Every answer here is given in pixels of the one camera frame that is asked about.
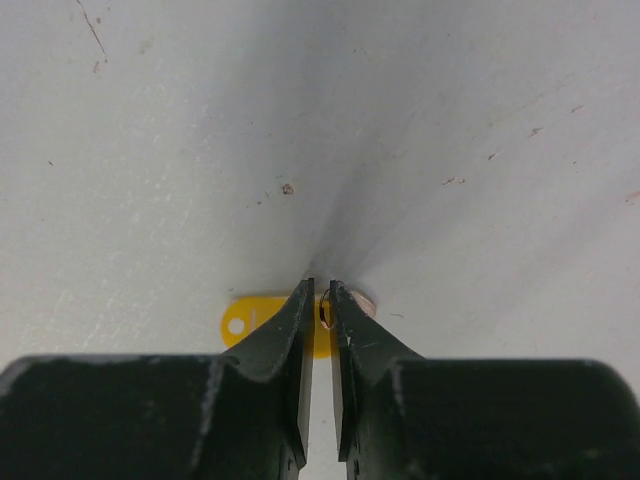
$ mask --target white hole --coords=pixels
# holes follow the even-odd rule
[[[240,335],[244,332],[244,320],[241,318],[232,318],[229,322],[229,331],[234,335]]]

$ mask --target white surface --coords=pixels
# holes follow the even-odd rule
[[[424,355],[640,390],[638,2],[83,5],[108,63],[76,1],[0,7],[1,363],[221,350],[311,273]],[[327,367],[308,479],[344,472]]]

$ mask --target yellow plastic piece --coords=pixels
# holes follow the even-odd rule
[[[224,312],[220,322],[220,334],[227,347],[233,347],[260,325],[273,317],[287,300],[286,297],[244,297],[239,298]],[[315,301],[315,339],[314,358],[327,358],[331,355],[329,331],[320,323],[320,299]],[[325,318],[331,324],[329,302],[324,304]]]

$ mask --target yellow object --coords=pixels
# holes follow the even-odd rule
[[[273,317],[287,300],[286,297],[244,297],[239,298],[224,312],[220,322],[220,334],[227,347],[233,347],[240,340],[253,332],[260,325]],[[320,298],[314,304],[315,339],[313,348],[314,358],[327,358],[331,355],[331,340],[329,331],[320,323]],[[329,324],[329,302],[325,301],[325,317]]]

